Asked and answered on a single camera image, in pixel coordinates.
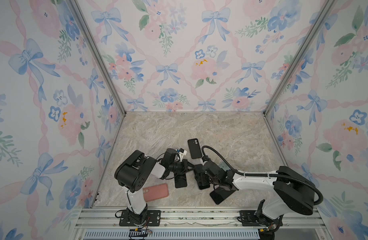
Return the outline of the blue phone black screen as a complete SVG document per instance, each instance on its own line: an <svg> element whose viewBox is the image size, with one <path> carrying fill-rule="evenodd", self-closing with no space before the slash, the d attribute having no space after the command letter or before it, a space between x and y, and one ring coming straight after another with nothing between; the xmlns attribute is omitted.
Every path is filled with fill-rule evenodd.
<svg viewBox="0 0 368 240"><path fill-rule="evenodd" d="M200 190L208 189L211 186L209 177L205 173L195 174L195 180L196 180L196 182L198 184L198 188Z"/></svg>

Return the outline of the black phone case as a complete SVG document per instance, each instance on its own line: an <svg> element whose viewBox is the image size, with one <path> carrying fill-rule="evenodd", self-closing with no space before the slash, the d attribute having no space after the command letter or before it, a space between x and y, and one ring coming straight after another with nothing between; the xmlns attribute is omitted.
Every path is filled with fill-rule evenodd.
<svg viewBox="0 0 368 240"><path fill-rule="evenodd" d="M188 147L189 147L191 158L201 159L203 154L201 151L199 140L195 138L195 139L189 139L187 142L188 142Z"/></svg>

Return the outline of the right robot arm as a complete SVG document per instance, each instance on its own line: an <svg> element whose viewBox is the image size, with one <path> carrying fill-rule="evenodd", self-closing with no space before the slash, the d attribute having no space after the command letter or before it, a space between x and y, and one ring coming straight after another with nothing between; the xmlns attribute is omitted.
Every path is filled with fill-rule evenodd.
<svg viewBox="0 0 368 240"><path fill-rule="evenodd" d="M239 212L237 220L244 227L260 226L266 232L275 232L282 225L285 214L310 216L314 207L324 200L314 183L286 166L268 173L247 173L226 171L211 160L206 160L196 165L195 169L200 172L200 179L215 186L210 196L217 205L237 191L260 190L273 193L271 199L261 200L255 211Z"/></svg>

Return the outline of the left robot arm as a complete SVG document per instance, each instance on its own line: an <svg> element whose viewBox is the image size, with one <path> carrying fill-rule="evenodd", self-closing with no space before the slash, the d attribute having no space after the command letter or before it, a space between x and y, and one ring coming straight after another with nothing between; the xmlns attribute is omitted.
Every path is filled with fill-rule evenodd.
<svg viewBox="0 0 368 240"><path fill-rule="evenodd" d="M143 186L150 175L167 180L170 174L176 179L183 179L194 165L185 159L184 149L167 149L158 159L134 151L115 171L114 178L127 194L128 205L120 210L121 227L158 227L161 221L160 210L149 210L144 199Z"/></svg>

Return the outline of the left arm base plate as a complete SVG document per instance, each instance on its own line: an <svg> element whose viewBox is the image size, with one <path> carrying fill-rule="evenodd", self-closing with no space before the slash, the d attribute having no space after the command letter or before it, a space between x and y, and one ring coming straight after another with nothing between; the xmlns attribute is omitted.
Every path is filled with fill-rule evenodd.
<svg viewBox="0 0 368 240"><path fill-rule="evenodd" d="M121 210L121 215L115 217L119 219L120 227L158 227L161 222L160 210L144 210L141 214L137 215L131 210Z"/></svg>

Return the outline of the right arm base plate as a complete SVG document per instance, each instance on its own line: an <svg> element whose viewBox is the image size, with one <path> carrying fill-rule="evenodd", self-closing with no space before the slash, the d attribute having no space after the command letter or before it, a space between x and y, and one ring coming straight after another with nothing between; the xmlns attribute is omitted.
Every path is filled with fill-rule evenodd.
<svg viewBox="0 0 368 240"><path fill-rule="evenodd" d="M239 211L237 220L242 223L244 227L271 227L276 228L278 225L283 226L283 222L280 218L271 220L265 216L257 217L254 210L242 210Z"/></svg>

